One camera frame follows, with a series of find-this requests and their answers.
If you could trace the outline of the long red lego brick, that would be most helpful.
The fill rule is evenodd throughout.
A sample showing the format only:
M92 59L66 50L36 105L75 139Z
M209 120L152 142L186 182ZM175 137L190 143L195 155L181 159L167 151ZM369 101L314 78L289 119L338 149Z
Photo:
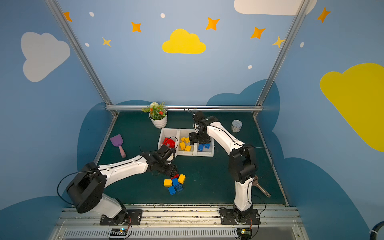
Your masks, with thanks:
M167 139L167 142L166 142L166 145L171 148L171 149L174 149L175 148L175 145L176 145L176 142L172 139Z

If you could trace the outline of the yellow lego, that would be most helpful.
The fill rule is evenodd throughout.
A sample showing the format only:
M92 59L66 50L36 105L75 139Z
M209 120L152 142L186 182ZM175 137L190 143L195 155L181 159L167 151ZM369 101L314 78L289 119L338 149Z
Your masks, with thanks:
M180 149L181 149L182 151L184 151L184 150L186 149L186 145L185 145L184 142L181 142L181 143L180 143Z

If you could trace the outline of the yellow lego brick bottom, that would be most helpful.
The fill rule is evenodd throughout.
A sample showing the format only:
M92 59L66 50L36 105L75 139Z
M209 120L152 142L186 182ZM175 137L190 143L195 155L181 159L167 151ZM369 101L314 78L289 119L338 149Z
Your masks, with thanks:
M164 187L172 187L173 186L173 181L171 179L164 179Z

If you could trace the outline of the blue lego brick bottom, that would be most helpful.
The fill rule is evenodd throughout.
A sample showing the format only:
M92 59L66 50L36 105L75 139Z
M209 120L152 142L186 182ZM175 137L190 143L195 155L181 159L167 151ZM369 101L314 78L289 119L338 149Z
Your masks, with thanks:
M169 190L169 193L170 193L171 196L176 193L176 189L173 186L172 187L168 187L168 190Z

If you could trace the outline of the blue textured lego brick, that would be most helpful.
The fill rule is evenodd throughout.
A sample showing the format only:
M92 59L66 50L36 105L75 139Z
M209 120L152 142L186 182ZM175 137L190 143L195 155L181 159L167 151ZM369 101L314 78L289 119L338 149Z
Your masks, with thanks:
M175 189L177 192L181 192L183 190L183 185L182 184L178 184L175 186Z

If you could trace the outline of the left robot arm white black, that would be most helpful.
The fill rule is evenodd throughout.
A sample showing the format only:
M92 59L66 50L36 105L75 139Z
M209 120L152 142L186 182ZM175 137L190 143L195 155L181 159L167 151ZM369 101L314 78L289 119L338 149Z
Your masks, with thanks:
M121 201L107 196L105 188L125 178L152 171L172 178L177 174L177 166L172 163L176 153L176 149L162 145L156 151L115 164L97 166L88 163L76 173L66 192L79 214L97 212L112 225L127 225L128 210Z

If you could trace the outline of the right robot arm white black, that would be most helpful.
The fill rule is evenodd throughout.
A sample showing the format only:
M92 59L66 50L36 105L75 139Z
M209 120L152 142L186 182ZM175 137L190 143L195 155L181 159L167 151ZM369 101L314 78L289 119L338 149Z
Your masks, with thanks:
M214 116L203 112L192 113L195 131L189 134L191 144L206 145L214 139L229 155L229 172L235 181L234 210L245 215L253 209L251 182L256 176L258 164L254 147L236 139Z

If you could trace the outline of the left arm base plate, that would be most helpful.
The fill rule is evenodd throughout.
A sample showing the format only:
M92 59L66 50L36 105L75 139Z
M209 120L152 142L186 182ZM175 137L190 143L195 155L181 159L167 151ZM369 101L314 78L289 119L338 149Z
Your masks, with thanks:
M100 226L138 226L141 223L143 210L122 210L114 218L102 215Z

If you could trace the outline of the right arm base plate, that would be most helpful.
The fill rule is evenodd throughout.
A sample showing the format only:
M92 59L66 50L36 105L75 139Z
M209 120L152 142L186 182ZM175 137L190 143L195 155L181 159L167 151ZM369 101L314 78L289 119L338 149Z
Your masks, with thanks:
M259 212L253 208L245 211L219 208L218 212L222 225L259 225L261 223Z

